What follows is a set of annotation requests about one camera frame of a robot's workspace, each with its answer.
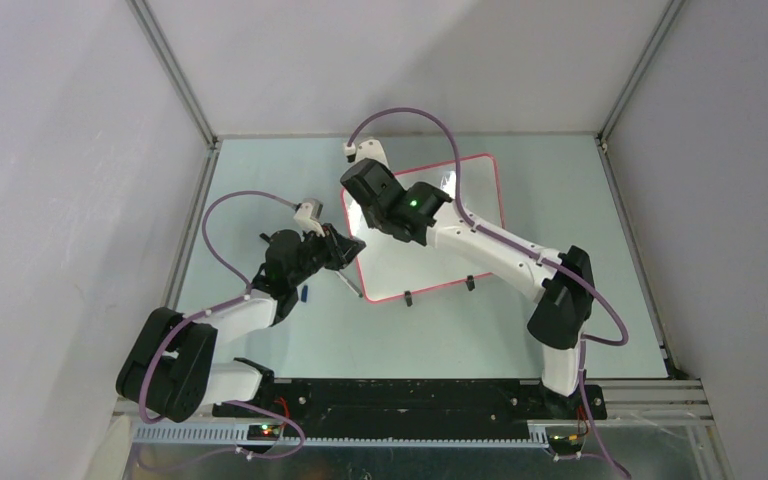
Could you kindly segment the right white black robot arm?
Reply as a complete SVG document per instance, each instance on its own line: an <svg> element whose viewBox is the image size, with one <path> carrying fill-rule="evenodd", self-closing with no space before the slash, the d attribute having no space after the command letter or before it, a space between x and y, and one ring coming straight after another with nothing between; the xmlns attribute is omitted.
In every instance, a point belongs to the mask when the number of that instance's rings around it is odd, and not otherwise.
<svg viewBox="0 0 768 480"><path fill-rule="evenodd" d="M582 403L583 326L596 296L589 255L532 244L465 208L458 194L462 166L435 183L406 187L386 164L364 159L340 178L367 226L404 243L455 254L504 280L532 301L527 321L543 356L541 402L566 418Z"/></svg>

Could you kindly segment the green capped marker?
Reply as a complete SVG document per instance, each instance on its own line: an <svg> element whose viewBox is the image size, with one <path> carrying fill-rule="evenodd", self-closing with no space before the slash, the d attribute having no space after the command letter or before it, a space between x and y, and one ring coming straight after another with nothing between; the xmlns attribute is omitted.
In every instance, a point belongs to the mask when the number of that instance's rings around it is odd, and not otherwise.
<svg viewBox="0 0 768 480"><path fill-rule="evenodd" d="M353 281L351 281L346 275L344 275L341 271L335 270L334 274L353 292L354 295L356 295L359 298L364 297L361 289Z"/></svg>

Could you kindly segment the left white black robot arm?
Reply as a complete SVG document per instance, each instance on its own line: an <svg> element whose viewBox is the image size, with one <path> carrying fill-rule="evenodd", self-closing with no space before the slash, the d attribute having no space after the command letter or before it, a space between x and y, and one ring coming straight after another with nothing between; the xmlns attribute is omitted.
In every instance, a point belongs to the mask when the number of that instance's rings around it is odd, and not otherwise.
<svg viewBox="0 0 768 480"><path fill-rule="evenodd" d="M285 320L299 288L321 270L340 271L365 250L365 241L326 223L320 233L279 230L244 293L186 315L158 307L147 317L115 382L116 392L144 408L144 420L182 422L199 407L237 400L252 416L276 403L275 388L251 362L216 365L217 346Z"/></svg>

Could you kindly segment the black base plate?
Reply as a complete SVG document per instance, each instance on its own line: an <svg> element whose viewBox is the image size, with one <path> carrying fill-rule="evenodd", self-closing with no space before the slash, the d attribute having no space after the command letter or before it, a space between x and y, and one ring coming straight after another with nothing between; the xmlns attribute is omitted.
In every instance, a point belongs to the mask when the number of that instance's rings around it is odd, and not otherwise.
<svg viewBox="0 0 768 480"><path fill-rule="evenodd" d="M537 421L607 417L600 386L563 397L519 379L265 380L251 404L288 414L305 436L512 439Z"/></svg>

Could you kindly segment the pink framed whiteboard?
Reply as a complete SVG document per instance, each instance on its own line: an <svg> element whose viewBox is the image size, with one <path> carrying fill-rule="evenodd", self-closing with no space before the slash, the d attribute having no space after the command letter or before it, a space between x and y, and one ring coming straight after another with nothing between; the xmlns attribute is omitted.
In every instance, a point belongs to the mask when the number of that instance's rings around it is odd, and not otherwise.
<svg viewBox="0 0 768 480"><path fill-rule="evenodd" d="M478 224L504 227L495 157L489 153L465 157L461 173L465 176L461 193L467 212ZM486 262L477 263L477 254L469 251L473 247L470 241L478 234L462 221L453 202L437 212L427 246L405 243L369 228L361 207L345 189L341 190L341 202L350 235L366 243L355 264L360 289L370 303L410 303L420 293L456 284L472 289L477 278L492 273Z"/></svg>

